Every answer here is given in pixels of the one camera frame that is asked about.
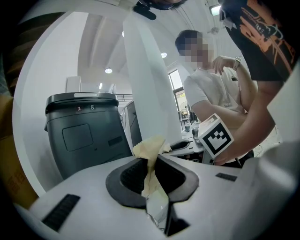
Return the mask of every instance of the trash bin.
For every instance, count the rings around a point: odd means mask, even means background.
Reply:
[[[63,179],[132,156],[118,104],[110,93],[62,93],[48,98],[45,131]]]

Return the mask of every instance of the ceiling light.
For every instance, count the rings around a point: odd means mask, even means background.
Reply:
[[[217,16],[220,14],[220,8],[221,8],[221,5],[214,5],[214,6],[211,6],[210,7],[210,13],[213,15],[213,16]]]
[[[113,71],[110,68],[105,69],[106,73],[112,73]]]
[[[166,52],[162,52],[160,55],[162,56],[162,58],[165,58],[168,54]]]

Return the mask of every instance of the bin lid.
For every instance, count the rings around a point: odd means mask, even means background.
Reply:
[[[67,92],[60,93],[50,96],[46,102],[46,114],[47,108],[51,104],[61,103],[61,102],[72,102],[72,101],[87,101],[87,100],[108,100],[116,106],[119,105],[117,96],[111,93],[102,93],[102,92]]]

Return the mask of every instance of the round light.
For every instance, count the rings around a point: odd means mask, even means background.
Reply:
[[[162,52],[160,55],[162,56],[162,58],[165,58],[168,54],[166,52]]]
[[[112,73],[113,71],[110,68],[105,69],[106,73]]]

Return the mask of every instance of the wristwatch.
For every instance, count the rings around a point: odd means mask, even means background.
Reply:
[[[235,58],[235,62],[234,62],[234,65],[233,65],[233,70],[234,70],[234,71],[236,71],[236,70],[238,69],[241,60],[242,60],[242,59],[239,58],[239,57],[236,57],[236,58]]]

